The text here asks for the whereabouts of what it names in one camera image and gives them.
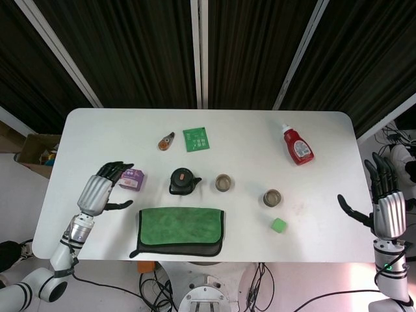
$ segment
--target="cardboard box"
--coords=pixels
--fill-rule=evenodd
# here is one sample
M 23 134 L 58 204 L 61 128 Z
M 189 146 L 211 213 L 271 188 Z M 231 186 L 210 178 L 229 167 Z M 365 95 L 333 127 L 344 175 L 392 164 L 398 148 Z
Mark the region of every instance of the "cardboard box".
M 25 137 L 0 122 L 0 153 L 19 153 L 25 143 Z
M 40 164 L 40 157 L 45 151 L 53 150 L 59 142 L 60 135 L 28 135 L 18 163 L 49 179 L 53 167 Z

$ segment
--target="purple box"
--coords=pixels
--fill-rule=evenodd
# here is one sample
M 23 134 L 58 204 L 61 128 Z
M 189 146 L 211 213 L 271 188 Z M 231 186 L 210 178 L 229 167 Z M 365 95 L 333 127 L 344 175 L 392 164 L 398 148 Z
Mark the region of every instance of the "purple box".
M 141 170 L 127 169 L 120 178 L 118 184 L 123 189 L 140 191 L 142 186 L 144 174 Z

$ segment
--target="white bottle cap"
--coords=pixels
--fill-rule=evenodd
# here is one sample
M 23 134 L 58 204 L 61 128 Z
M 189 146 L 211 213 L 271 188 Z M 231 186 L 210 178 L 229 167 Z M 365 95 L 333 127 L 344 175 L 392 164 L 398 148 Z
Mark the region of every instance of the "white bottle cap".
M 292 130 L 292 127 L 289 127 L 287 124 L 281 125 L 283 128 L 283 134 L 285 134 L 286 131 Z

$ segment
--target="ketchup bottle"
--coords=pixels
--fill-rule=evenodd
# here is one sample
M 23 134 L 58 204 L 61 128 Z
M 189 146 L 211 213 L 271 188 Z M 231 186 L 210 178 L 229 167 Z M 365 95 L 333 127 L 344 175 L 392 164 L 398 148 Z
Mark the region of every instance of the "ketchup bottle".
M 313 152 L 309 145 L 299 136 L 295 130 L 283 124 L 283 134 L 289 154 L 297 165 L 305 164 L 313 159 Z

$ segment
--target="green cube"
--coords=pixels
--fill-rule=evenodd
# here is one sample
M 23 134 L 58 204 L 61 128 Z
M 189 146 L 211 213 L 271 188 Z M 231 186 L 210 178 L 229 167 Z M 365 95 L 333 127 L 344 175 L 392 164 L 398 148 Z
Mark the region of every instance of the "green cube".
M 284 222 L 282 219 L 274 219 L 272 224 L 272 229 L 278 233 L 283 232 L 287 228 L 287 223 Z

